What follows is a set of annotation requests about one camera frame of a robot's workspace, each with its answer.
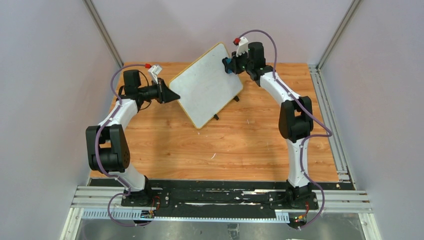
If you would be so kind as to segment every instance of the white board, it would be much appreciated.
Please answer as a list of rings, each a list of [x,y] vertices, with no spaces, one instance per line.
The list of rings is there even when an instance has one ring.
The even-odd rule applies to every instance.
[[[180,74],[169,88],[179,94],[182,109],[197,129],[201,129],[240,91],[238,75],[226,73],[222,59],[230,57],[223,43],[218,43]]]

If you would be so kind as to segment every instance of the floor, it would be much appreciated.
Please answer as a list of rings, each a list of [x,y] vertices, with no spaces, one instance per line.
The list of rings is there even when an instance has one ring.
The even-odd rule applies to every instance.
[[[159,77],[168,83],[190,63],[159,64],[163,68]],[[145,68],[139,69],[149,78]],[[308,66],[279,63],[276,70],[295,92],[312,99],[313,114],[322,121]],[[231,101],[218,113],[219,120],[212,119],[202,129],[193,126],[177,101],[152,102],[134,116],[125,137],[135,168],[150,179],[287,180],[287,146],[278,130],[280,106],[246,73],[240,74],[240,79],[244,84],[240,101]],[[123,84],[121,77],[117,86]],[[325,131],[314,124],[312,133]],[[326,138],[309,141],[308,167],[315,181],[339,180]],[[103,177],[100,172],[91,176]]]

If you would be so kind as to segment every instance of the wooden surface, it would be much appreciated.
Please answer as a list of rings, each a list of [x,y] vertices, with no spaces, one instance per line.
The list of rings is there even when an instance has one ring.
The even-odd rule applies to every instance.
[[[162,62],[159,77],[168,84],[189,64]],[[147,70],[139,69],[150,81]],[[308,66],[279,63],[276,69],[295,92],[312,99],[313,114],[322,120]],[[231,101],[218,113],[219,120],[212,119],[202,129],[193,126],[177,101],[154,101],[134,116],[125,137],[135,168],[150,179],[287,180],[287,145],[278,130],[280,106],[246,73],[240,74],[240,79],[244,85],[238,95],[240,101]],[[117,86],[123,84],[121,75]],[[313,133],[325,131],[314,124]],[[311,139],[307,156],[312,179],[339,180],[326,138]],[[104,177],[99,172],[92,172],[91,176]]]

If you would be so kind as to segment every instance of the wire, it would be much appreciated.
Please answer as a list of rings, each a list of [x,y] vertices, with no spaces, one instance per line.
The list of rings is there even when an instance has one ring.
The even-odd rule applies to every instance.
[[[161,207],[161,198],[158,196],[154,196],[155,198],[157,198],[159,200],[159,204],[156,207],[156,211],[159,210],[159,208]]]
[[[152,104],[152,101],[149,101],[149,102],[148,102],[148,105],[147,105],[146,107],[144,107],[144,108],[140,109],[140,111],[141,111],[141,110],[145,110],[145,109],[147,109],[148,107],[150,107],[150,104]]]
[[[112,76],[112,79],[110,80],[110,89],[112,90],[113,95],[115,95],[117,97],[117,99],[119,100],[119,104],[116,107],[116,109],[112,112],[112,114],[110,115],[110,117],[100,126],[100,128],[98,129],[96,135],[95,135],[95,141],[94,141],[94,151],[95,151],[95,159],[97,161],[97,165],[98,168],[100,169],[100,172],[103,173],[104,175],[106,175],[107,177],[110,178],[115,178],[118,182],[120,182],[124,188],[127,189],[127,193],[117,193],[115,194],[110,200],[109,200],[109,204],[107,205],[107,214],[109,215],[110,220],[112,220],[114,223],[123,226],[123,227],[136,227],[136,226],[145,226],[148,223],[138,223],[138,224],[124,224],[121,223],[119,221],[117,221],[116,219],[114,219],[114,217],[111,214],[111,204],[112,201],[118,197],[118,196],[129,196],[131,194],[131,188],[130,185],[128,184],[127,181],[125,181],[124,179],[122,179],[120,176],[118,175],[111,175],[108,172],[106,172],[105,168],[103,168],[102,162],[100,161],[100,154],[99,154],[99,139],[100,139],[100,135],[103,131],[103,129],[106,127],[106,125],[108,125],[111,122],[111,119],[114,118],[114,116],[117,114],[117,112],[119,111],[119,109],[122,106],[122,98],[117,94],[117,92],[114,89],[114,80],[115,77],[118,75],[118,73],[120,73],[122,70],[129,68],[129,67],[146,67],[149,68],[150,64],[130,64],[130,65],[126,65],[121,67],[120,69],[118,69]]]
[[[142,71],[140,71],[140,70],[138,70],[138,72],[141,73],[141,75],[143,75],[144,79],[146,79],[147,86],[150,86],[149,85],[149,80],[147,80],[146,75]]]
[[[305,112],[311,119],[313,119],[318,125],[320,125],[323,129],[325,129],[325,131],[328,133],[328,134],[313,134],[313,135],[309,135],[309,136],[307,136],[307,137],[305,137],[303,140],[302,140],[302,142],[300,143],[300,170],[303,172],[303,175],[305,176],[305,178],[306,179],[308,179],[309,180],[309,182],[311,182],[313,185],[315,185],[320,191],[321,191],[321,194],[322,194],[322,204],[321,204],[321,207],[319,208],[319,211],[318,211],[318,213],[316,214],[316,216],[314,217],[314,218],[312,218],[312,220],[311,221],[309,221],[309,222],[307,222],[305,225],[303,225],[303,226],[301,226],[300,228],[302,229],[302,228],[304,228],[304,227],[306,227],[306,226],[308,226],[309,224],[311,224],[311,223],[313,223],[320,215],[321,215],[321,213],[323,212],[323,210],[324,210],[324,204],[325,204],[325,202],[326,202],[326,198],[325,198],[325,196],[324,196],[324,190],[323,190],[323,188],[318,184],[318,183],[316,183],[314,180],[312,180],[309,176],[308,176],[308,174],[306,173],[306,171],[305,171],[305,168],[304,168],[304,164],[303,164],[303,161],[302,161],[302,159],[303,159],[303,153],[304,153],[304,145],[305,145],[305,142],[307,141],[307,140],[309,140],[310,138],[315,138],[315,137],[327,137],[327,138],[329,138],[329,137],[331,137],[332,135],[333,135],[333,132],[331,131],[331,129],[329,129],[327,126],[325,126],[324,125],[324,123],[322,123],[320,120],[318,120],[315,116],[313,116],[300,102],[299,102],[299,100],[297,99],[297,98],[295,98],[294,96],[293,96],[293,94],[291,93],[291,91],[279,80],[279,79],[277,79],[277,77],[276,77],[276,67],[277,67],[277,46],[276,46],[276,43],[274,42],[274,40],[273,40],[273,38],[267,33],[267,32],[265,32],[265,31],[263,31],[263,30],[259,30],[259,29],[253,29],[253,30],[249,30],[249,31],[247,31],[247,32],[245,32],[245,33],[243,33],[243,34],[241,34],[240,35],[240,37],[239,38],[241,38],[241,37],[243,37],[244,35],[246,35],[246,34],[248,34],[248,33],[252,33],[252,32],[259,32],[259,33],[263,33],[263,34],[265,34],[268,38],[269,38],[269,40],[271,40],[271,42],[272,42],[272,45],[274,46],[274,66],[273,66],[273,69],[272,69],[272,76],[274,77],[274,79],[275,79],[275,81],[287,92],[287,94],[296,102],[296,104],[302,109],[302,111],[303,112]]]
[[[295,220],[295,222],[299,222],[299,220],[305,218],[306,215],[309,213],[309,203],[308,202],[305,202],[305,205],[306,205],[306,212],[305,212],[305,214],[302,214],[302,215],[298,216],[297,219]]]

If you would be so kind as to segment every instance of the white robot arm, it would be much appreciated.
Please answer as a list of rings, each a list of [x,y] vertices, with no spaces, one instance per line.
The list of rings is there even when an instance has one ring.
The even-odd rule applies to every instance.
[[[160,104],[180,99],[180,96],[170,90],[163,79],[157,75],[162,70],[159,65],[153,65],[148,72],[152,78],[151,84],[141,87],[139,70],[123,72],[124,85],[119,89],[121,101],[116,101],[110,114],[98,125],[89,126],[85,131],[88,163],[92,170],[101,171],[96,159],[96,148],[100,163],[104,170],[125,186],[129,192],[138,192],[141,198],[150,200],[151,188],[148,179],[139,173],[130,163],[130,150],[125,139],[124,130],[130,120],[141,110],[144,102],[157,100]],[[96,134],[106,122],[100,133],[99,145],[95,145]],[[101,144],[110,143],[110,147],[101,147]]]
[[[311,99],[292,91],[280,79],[278,73],[273,71],[273,67],[266,65],[264,47],[261,42],[248,43],[245,37],[241,37],[236,38],[234,44],[238,46],[237,51],[231,54],[231,58],[226,57],[222,60],[225,72],[240,74],[246,71],[250,78],[265,89],[281,106],[278,129],[288,147],[289,174],[287,181],[289,187],[286,189],[286,192],[290,194],[288,201],[304,203],[305,199],[313,195],[313,192],[310,181],[304,175],[304,173],[308,173],[307,154],[304,154],[301,159],[300,149],[303,147],[305,153],[308,149],[308,140],[304,141],[303,146],[301,144],[310,135],[313,129],[313,120],[302,111],[293,98],[299,100],[310,113],[312,112]],[[288,91],[283,89],[277,81],[282,83]],[[295,111],[300,112],[300,115],[296,116]]]

